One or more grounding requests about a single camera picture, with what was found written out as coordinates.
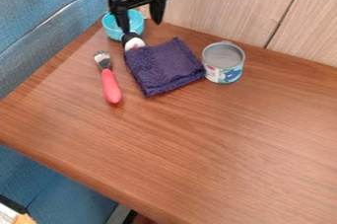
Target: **tin can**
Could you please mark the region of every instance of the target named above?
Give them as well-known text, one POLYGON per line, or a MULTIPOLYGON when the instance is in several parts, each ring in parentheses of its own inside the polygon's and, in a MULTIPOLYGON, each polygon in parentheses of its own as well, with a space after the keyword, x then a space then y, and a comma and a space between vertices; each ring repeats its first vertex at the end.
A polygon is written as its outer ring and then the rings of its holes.
POLYGON ((220 84, 230 84, 242 76, 245 53, 230 41, 210 44, 203 51, 206 78, 220 84))

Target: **folded towel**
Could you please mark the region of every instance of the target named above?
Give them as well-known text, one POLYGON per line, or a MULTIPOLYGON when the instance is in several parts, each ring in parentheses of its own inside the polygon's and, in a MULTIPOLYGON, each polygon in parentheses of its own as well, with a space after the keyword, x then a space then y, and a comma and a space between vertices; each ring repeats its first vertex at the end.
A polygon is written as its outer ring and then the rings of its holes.
POLYGON ((145 97, 165 93, 203 78, 205 69, 184 41, 173 40, 124 53, 145 97))

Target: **small bowl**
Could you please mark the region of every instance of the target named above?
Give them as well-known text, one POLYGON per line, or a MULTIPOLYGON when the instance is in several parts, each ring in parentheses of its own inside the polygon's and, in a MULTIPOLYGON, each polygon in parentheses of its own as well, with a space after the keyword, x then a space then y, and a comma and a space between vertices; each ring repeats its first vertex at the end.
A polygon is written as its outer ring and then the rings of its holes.
MULTIPOLYGON (((138 35, 141 35, 144 31, 144 16, 141 12, 136 10, 128 11, 130 19, 130 32, 135 32, 138 35)), ((118 26, 116 19, 110 13, 104 15, 101 20, 102 25, 105 28, 105 33, 108 37, 113 38, 114 40, 121 41, 121 38, 124 35, 123 30, 118 26)))

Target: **red handle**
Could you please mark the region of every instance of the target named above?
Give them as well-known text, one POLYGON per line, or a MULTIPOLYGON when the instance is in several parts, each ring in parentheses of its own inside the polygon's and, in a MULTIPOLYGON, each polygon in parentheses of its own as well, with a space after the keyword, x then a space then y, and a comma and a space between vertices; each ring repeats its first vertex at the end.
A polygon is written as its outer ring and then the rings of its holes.
POLYGON ((101 72, 101 78, 106 100, 113 104, 119 103, 121 100, 121 91, 114 79, 112 71, 104 69, 101 72))

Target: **wooden wall panel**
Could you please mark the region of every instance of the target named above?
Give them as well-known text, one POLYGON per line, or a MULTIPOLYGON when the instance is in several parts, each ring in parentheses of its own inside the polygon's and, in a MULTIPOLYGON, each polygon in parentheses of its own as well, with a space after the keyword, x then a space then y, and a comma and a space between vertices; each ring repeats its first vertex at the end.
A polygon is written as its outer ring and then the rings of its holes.
POLYGON ((337 0, 297 0, 268 48, 337 66, 337 0))
POLYGON ((292 0, 169 0, 166 21, 259 46, 266 45, 292 0))

